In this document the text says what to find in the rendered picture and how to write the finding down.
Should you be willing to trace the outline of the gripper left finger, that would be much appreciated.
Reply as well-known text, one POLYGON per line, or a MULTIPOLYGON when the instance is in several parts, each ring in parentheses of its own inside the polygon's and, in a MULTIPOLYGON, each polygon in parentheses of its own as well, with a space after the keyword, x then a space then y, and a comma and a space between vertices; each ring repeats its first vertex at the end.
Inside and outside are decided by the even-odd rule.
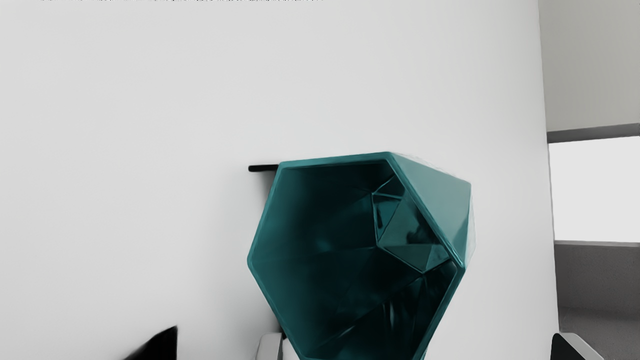
POLYGON ((257 347, 257 360, 284 360, 283 332, 270 332, 261 336, 257 347))

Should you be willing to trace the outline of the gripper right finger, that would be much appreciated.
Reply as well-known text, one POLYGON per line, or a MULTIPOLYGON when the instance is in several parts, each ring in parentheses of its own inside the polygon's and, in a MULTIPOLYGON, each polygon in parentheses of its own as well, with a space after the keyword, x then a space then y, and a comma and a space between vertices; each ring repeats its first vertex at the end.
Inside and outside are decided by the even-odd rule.
POLYGON ((554 333, 551 339, 550 360, 605 360, 576 333, 554 333))

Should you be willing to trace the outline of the teal faceted mug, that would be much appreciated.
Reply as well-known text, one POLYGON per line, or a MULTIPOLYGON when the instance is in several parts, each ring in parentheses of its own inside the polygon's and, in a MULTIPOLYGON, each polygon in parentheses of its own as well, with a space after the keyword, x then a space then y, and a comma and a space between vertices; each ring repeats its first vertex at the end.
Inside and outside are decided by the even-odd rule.
POLYGON ((468 180, 359 153, 277 164, 247 266, 299 360, 425 360, 475 246, 468 180))

